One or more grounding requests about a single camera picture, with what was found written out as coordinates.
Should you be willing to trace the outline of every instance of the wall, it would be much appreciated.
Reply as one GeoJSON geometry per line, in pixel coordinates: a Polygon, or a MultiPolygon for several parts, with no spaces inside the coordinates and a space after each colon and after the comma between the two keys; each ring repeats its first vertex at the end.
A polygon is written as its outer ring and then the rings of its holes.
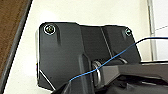
{"type": "MultiPolygon", "coordinates": [[[[168,37],[168,0],[152,0],[154,33],[157,37],[168,37]]],[[[156,40],[156,60],[168,60],[168,40],[156,40]]]]}

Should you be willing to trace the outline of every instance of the wire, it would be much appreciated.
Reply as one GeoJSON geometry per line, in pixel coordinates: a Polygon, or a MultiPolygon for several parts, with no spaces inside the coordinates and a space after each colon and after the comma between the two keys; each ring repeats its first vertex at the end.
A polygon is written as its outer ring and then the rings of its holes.
{"type": "Polygon", "coordinates": [[[77,75],[75,77],[73,77],[72,79],[70,79],[69,81],[71,82],[72,80],[76,79],[76,78],[79,78],[81,76],[84,76],[84,75],[87,75],[87,74],[90,74],[90,73],[93,73],[95,71],[97,71],[98,69],[100,69],[101,67],[103,67],[104,65],[106,65],[108,62],[110,62],[112,59],[118,57],[119,55],[123,54],[124,52],[126,52],[128,49],[130,49],[131,47],[133,47],[134,45],[144,41],[144,40],[147,40],[147,39],[168,39],[168,37],[148,37],[148,38],[143,38],[141,40],[139,40],[138,42],[135,42],[133,43],[132,45],[128,46],[125,50],[123,50],[122,52],[120,52],[119,54],[113,56],[112,58],[110,58],[109,60],[107,60],[105,63],[103,63],[101,66],[99,66],[98,68],[94,69],[94,70],[91,70],[89,72],[86,72],[86,73],[83,73],[83,74],[80,74],[80,75],[77,75]]]}
{"type": "Polygon", "coordinates": [[[157,31],[157,30],[161,30],[161,29],[164,29],[164,28],[166,28],[166,27],[168,27],[168,25],[163,26],[163,27],[161,27],[161,28],[158,28],[158,29],[156,29],[155,31],[157,31]]]}

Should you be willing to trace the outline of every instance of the blue wire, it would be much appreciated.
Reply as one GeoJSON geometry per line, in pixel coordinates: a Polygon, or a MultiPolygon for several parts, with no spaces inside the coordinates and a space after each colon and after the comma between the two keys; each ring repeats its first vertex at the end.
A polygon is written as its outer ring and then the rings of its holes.
{"type": "Polygon", "coordinates": [[[123,50],[122,52],[120,52],[119,54],[115,55],[114,57],[110,58],[109,60],[107,60],[105,63],[103,63],[101,66],[99,66],[98,68],[94,69],[94,70],[91,70],[89,72],[86,72],[86,73],[83,73],[83,74],[80,74],[78,76],[75,76],[73,77],[72,79],[70,79],[69,81],[71,82],[72,80],[76,79],[76,78],[79,78],[81,76],[84,76],[84,75],[87,75],[87,74],[90,74],[92,72],[95,72],[97,71],[98,69],[100,69],[101,67],[103,67],[104,65],[106,65],[108,62],[110,62],[111,60],[113,60],[114,58],[118,57],[119,55],[123,54],[124,52],[126,52],[128,49],[130,49],[131,47],[133,47],[134,45],[144,41],[144,40],[147,40],[147,39],[168,39],[168,37],[148,37],[148,38],[144,38],[144,39],[141,39],[139,40],[138,42],[135,42],[133,43],[132,45],[128,46],[125,50],[123,50]]]}

